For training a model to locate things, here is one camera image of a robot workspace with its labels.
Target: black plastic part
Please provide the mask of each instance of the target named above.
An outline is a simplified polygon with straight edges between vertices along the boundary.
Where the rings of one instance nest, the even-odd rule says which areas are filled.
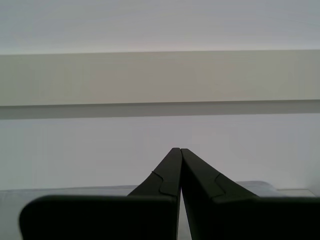
[[[19,218],[24,240],[176,240],[182,154],[173,148],[128,196],[45,196]]]
[[[311,239],[318,198],[262,198],[182,149],[181,187],[193,240]]]

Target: white wall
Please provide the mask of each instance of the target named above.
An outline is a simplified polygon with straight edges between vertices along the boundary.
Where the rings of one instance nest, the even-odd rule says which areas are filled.
[[[2,0],[0,54],[319,49],[318,0]]]
[[[3,119],[0,189],[135,185],[180,147],[235,181],[318,191],[319,123],[319,113]]]
[[[320,49],[319,11],[317,0],[5,0],[0,54]],[[235,181],[320,194],[320,111],[59,119],[45,110],[50,118],[21,108],[0,120],[0,189],[139,184],[181,147]]]

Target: ceiling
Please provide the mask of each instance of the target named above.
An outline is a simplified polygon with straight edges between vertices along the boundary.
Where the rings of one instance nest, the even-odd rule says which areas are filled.
[[[257,49],[320,49],[320,1],[0,1],[5,55]]]

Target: white surface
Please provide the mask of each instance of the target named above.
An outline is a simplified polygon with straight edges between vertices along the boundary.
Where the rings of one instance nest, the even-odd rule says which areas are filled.
[[[0,54],[320,49],[319,5],[2,0]],[[319,123],[307,113],[0,120],[0,189],[138,184],[185,147],[233,180],[320,194]]]
[[[137,185],[173,147],[234,181],[319,194],[320,114],[0,120],[0,189]]]
[[[2,0],[0,54],[320,49],[318,0]]]
[[[320,50],[0,56],[0,106],[320,99]]]
[[[315,197],[315,195],[308,189],[284,189],[284,190],[277,190],[277,191],[288,197],[307,197],[307,198]]]

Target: gray surface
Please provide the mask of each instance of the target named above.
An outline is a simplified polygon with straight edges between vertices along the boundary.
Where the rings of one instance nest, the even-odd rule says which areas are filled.
[[[261,197],[280,197],[282,194],[270,184],[262,181],[238,182],[241,186]],[[22,208],[30,201],[45,195],[103,195],[126,196],[136,186],[107,186],[59,189],[24,189],[0,191],[0,240],[21,240],[18,217]],[[191,240],[183,199],[181,198],[178,228],[179,240]]]

